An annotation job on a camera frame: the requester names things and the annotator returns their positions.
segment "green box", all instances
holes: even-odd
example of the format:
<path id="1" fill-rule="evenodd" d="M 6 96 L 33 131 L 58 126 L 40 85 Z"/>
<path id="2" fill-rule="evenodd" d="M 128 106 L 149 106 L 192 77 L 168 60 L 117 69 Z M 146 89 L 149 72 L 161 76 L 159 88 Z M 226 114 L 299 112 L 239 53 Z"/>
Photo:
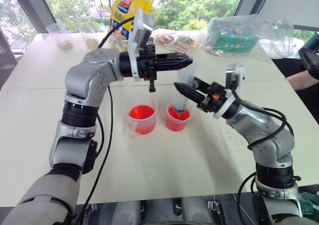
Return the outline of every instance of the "green box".
<path id="1" fill-rule="evenodd" d="M 250 26 L 216 19 L 208 28 L 208 34 L 206 47 L 227 52 L 247 53 L 258 41 Z"/>

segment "yellow package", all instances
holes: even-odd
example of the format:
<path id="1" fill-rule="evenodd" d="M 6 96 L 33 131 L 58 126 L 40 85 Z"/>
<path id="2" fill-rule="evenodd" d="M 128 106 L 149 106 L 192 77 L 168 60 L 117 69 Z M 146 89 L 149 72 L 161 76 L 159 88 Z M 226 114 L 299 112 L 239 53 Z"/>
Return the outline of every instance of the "yellow package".
<path id="1" fill-rule="evenodd" d="M 140 7 L 145 13 L 149 13 L 154 0 L 116 0 L 112 6 L 110 29 L 113 29 L 120 22 L 135 16 Z M 120 27 L 115 33 L 122 39 L 129 39 L 132 22 L 128 22 Z"/>

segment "white table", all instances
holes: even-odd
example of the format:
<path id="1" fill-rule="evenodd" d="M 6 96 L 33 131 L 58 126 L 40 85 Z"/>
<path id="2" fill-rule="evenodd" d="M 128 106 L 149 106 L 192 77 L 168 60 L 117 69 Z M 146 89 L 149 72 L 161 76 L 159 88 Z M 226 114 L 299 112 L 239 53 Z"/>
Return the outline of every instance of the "white table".
<path id="1" fill-rule="evenodd" d="M 188 31 L 189 35 L 200 43 L 205 42 L 204 31 Z M 3 85 L 2 90 L 12 89 L 52 89 L 65 88 L 66 72 L 72 66 L 79 64 L 84 55 L 89 52 L 79 33 L 71 34 L 74 47 L 70 50 L 60 50 L 51 36 L 39 34 L 28 47 L 11 76 Z M 164 46 L 156 46 L 157 53 L 170 53 Z M 206 82 L 225 81 L 225 70 L 230 64 L 243 62 L 245 77 L 248 81 L 282 80 L 284 76 L 269 58 L 225 58 L 209 54 L 200 49 L 194 59 L 197 64 L 195 76 Z M 176 71 L 158 73 L 157 84 L 173 84 Z M 111 86 L 148 85 L 147 81 L 134 82 L 132 78 L 125 78 Z"/>
<path id="2" fill-rule="evenodd" d="M 172 85 L 157 86 L 153 94 L 159 103 L 156 128 L 148 135 L 131 138 L 123 105 L 134 93 L 148 93 L 148 86 L 112 88 L 112 147 L 92 203 L 234 193 L 255 170 L 245 140 L 223 119 L 199 111 L 194 103 L 186 128 L 181 132 L 168 130 L 163 117 L 172 91 Z M 29 186 L 48 172 L 48 155 L 62 115 L 64 93 L 63 88 L 0 91 L 0 207 L 15 206 Z M 284 80 L 244 81 L 242 97 L 287 116 L 296 135 L 294 171 L 302 177 L 298 184 L 318 183 L 319 127 L 290 85 Z M 109 111 L 106 93 L 100 108 L 106 141 Z M 95 139 L 100 142 L 100 137 L 97 129 Z M 105 152 L 106 145 L 94 170 L 82 177 L 78 203 L 88 196 Z"/>

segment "measuring cup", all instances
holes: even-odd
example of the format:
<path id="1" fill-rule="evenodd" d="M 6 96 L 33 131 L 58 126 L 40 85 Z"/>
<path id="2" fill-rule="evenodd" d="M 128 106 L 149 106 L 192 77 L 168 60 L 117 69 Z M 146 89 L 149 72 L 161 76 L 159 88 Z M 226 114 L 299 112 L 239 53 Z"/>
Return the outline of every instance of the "measuring cup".
<path id="1" fill-rule="evenodd" d="M 173 107 L 174 103 L 169 103 L 166 109 L 165 125 L 172 131 L 181 131 L 185 128 L 190 116 L 191 110 L 187 107 L 183 113 L 177 113 Z"/>
<path id="2" fill-rule="evenodd" d="M 133 134 L 148 134 L 156 124 L 158 103 L 150 95 L 135 95 L 126 106 L 125 113 Z"/>
<path id="3" fill-rule="evenodd" d="M 79 17 L 76 19 L 76 24 L 81 32 L 82 38 L 85 41 L 86 47 L 89 50 L 97 49 L 99 42 L 93 28 L 92 19 L 88 17 Z"/>
<path id="4" fill-rule="evenodd" d="M 47 26 L 46 29 L 60 49 L 67 50 L 73 47 L 70 34 L 62 23 L 53 23 Z"/>

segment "cup handle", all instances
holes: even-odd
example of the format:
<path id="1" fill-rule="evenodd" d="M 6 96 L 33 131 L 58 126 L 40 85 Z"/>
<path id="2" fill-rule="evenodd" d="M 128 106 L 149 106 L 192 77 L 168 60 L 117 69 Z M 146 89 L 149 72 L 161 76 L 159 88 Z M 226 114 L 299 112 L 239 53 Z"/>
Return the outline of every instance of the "cup handle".
<path id="1" fill-rule="evenodd" d="M 133 138 L 137 136 L 137 132 L 136 132 L 137 126 L 138 126 L 138 122 L 136 122 L 136 121 L 133 121 L 133 123 L 130 126 L 131 134 L 132 134 Z"/>

